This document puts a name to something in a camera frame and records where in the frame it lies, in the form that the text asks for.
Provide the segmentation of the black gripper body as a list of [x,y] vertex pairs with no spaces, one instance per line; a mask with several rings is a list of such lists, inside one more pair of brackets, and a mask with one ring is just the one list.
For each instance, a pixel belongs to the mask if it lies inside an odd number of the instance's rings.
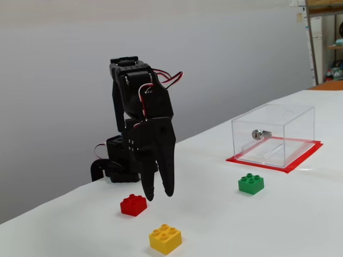
[[153,155],[157,161],[174,160],[176,137],[168,117],[139,123],[126,133],[125,142],[133,161],[142,161],[148,155]]

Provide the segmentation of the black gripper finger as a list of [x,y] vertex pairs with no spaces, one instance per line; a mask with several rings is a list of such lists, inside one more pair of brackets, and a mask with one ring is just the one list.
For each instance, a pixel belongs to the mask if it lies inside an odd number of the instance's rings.
[[142,161],[141,184],[148,201],[154,198],[154,175],[156,172],[156,161],[154,157],[145,158]]
[[165,193],[171,197],[174,194],[175,174],[174,174],[174,154],[175,154],[175,138],[164,140],[161,145],[158,145],[156,160],[159,166],[159,171]]

